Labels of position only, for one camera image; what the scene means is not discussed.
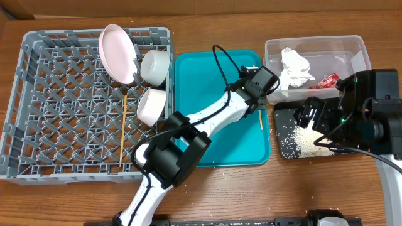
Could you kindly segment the red snack wrapper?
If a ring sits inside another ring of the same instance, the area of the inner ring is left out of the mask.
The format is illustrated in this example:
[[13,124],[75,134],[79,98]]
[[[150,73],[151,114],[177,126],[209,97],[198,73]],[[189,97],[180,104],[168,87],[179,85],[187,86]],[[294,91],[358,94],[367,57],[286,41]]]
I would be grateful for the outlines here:
[[310,89],[326,89],[336,87],[339,76],[336,73],[328,75],[323,80],[321,80],[317,85],[310,86]]

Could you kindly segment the white napkin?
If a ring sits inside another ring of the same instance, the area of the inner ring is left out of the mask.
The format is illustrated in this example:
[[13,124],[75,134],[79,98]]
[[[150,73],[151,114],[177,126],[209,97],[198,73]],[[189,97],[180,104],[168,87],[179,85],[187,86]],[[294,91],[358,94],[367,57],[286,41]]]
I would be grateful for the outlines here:
[[289,90],[299,89],[307,82],[316,81],[310,73],[309,61],[288,47],[269,61],[269,67],[280,79],[279,87],[273,93],[276,99],[285,99],[289,97]]

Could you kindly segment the pink bowl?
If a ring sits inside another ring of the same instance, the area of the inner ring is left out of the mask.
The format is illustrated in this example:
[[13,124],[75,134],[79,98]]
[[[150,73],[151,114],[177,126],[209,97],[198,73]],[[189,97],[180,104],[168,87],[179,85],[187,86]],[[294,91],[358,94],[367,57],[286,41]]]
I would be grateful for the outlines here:
[[164,90],[148,89],[137,108],[138,119],[151,127],[156,124],[166,103],[166,92]]

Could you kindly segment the grey bowl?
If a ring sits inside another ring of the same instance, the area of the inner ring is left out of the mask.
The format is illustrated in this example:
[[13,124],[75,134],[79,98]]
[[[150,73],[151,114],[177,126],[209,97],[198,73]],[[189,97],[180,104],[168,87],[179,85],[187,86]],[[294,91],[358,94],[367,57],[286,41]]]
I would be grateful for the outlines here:
[[166,79],[169,66],[170,57],[166,51],[150,50],[141,62],[141,78],[151,85],[160,86]]

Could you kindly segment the white cup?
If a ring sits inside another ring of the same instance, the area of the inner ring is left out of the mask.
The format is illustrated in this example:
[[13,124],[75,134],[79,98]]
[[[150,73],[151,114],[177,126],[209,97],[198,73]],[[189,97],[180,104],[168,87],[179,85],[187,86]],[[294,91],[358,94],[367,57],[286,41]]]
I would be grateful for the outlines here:
[[148,148],[149,144],[145,143],[140,145],[137,150],[135,151],[134,157],[138,165],[143,167],[145,163],[147,162],[146,158],[144,157],[144,153],[146,149]]

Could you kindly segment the large white plate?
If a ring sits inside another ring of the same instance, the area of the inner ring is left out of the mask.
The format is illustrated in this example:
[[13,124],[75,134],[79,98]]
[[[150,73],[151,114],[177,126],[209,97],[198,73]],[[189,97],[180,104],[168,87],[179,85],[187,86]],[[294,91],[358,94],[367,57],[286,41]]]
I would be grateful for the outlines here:
[[110,24],[99,37],[99,55],[107,74],[122,84],[134,82],[138,72],[137,56],[128,34],[118,25]]

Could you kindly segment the wooden chopstick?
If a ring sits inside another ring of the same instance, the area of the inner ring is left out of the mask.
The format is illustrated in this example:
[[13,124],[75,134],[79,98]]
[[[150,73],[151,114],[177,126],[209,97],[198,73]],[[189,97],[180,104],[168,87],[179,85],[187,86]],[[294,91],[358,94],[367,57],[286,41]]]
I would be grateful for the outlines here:
[[122,155],[124,151],[124,135],[125,135],[125,123],[126,123],[126,106],[127,106],[127,95],[124,95],[123,102],[123,115],[122,115],[122,129],[121,129],[121,145],[120,145],[120,155],[119,155],[119,167],[122,167]]
[[258,115],[259,115],[260,128],[261,128],[261,130],[263,130],[263,120],[262,120],[261,110],[258,110]]

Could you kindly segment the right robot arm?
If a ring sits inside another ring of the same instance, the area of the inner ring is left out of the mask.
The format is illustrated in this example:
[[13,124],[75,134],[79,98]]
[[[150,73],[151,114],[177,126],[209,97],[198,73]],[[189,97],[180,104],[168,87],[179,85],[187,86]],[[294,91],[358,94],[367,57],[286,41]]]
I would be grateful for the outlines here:
[[308,97],[294,113],[299,127],[321,136],[314,145],[376,160],[387,225],[401,225],[401,98],[395,69],[357,72],[339,79],[340,97]]

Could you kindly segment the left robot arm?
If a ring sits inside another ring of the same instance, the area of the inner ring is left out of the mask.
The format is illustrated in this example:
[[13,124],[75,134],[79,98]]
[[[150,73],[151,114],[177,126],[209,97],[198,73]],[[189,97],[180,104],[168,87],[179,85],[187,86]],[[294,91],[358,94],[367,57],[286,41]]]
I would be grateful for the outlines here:
[[223,96],[198,113],[176,111],[161,132],[140,141],[132,162],[143,180],[129,207],[115,215],[113,225],[150,225],[154,212],[172,188],[181,185],[198,165],[212,136],[252,114],[271,90],[267,82],[240,79]]

